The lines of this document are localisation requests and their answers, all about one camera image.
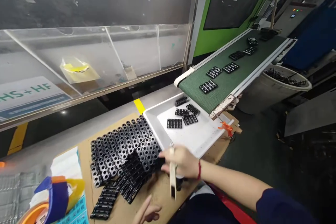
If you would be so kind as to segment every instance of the hand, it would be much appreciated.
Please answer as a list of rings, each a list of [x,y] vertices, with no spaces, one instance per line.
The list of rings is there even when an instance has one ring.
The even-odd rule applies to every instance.
[[[169,162],[174,162],[177,165],[178,175],[195,179],[198,177],[198,159],[186,147],[175,146],[173,155],[167,149],[160,152],[159,157],[166,159],[166,164],[161,167],[162,171],[169,173]]]
[[[145,221],[151,222],[159,219],[160,215],[158,212],[161,210],[161,206],[150,205],[152,196],[149,195],[147,199],[143,202],[139,211],[136,213],[132,224],[143,224]]]

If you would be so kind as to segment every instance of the red string bracelet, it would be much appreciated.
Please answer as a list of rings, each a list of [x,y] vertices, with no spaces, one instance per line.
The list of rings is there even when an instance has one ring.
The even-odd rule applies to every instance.
[[[201,179],[201,160],[198,160],[198,176],[197,180]]]

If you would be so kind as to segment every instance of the plexiglass panel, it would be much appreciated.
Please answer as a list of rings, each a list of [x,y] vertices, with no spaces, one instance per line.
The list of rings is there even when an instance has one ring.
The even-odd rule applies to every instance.
[[[79,96],[75,90],[0,30],[0,85],[40,76],[45,77],[71,97]]]
[[[108,30],[124,68],[131,68],[136,77],[161,69],[157,26],[110,26]]]
[[[104,27],[10,32],[81,93],[97,91],[127,80]]]
[[[159,25],[161,69],[183,63],[189,24]]]

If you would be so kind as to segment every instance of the white bucket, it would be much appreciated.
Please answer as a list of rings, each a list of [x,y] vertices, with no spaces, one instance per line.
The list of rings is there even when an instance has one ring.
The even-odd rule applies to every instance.
[[[244,90],[243,96],[237,104],[237,107],[244,113],[256,114],[297,92],[308,91],[312,88],[309,80],[301,74],[296,74],[293,70],[279,65],[269,65],[265,70],[271,68],[274,68],[274,71],[282,72],[284,77],[292,76],[290,79],[298,82],[306,81],[306,84],[302,87],[292,86],[273,79],[263,72]]]

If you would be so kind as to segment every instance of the green conveyor belt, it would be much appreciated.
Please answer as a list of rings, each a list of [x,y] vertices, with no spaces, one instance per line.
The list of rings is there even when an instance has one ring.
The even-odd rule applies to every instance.
[[[251,56],[246,55],[243,58],[236,60],[235,63],[239,65],[239,68],[236,71],[230,74],[223,71],[215,79],[212,79],[218,87],[215,90],[204,94],[199,86],[211,79],[206,75],[206,72],[214,66],[222,68],[230,62],[233,62],[232,59],[229,58],[229,55],[235,51],[244,51],[248,47],[246,39],[249,37],[254,37],[258,40],[258,50]],[[246,79],[286,40],[286,38],[275,36],[271,40],[265,42],[259,40],[259,37],[260,31],[251,30],[215,58],[190,74],[179,84],[179,88],[210,114],[244,79]]]

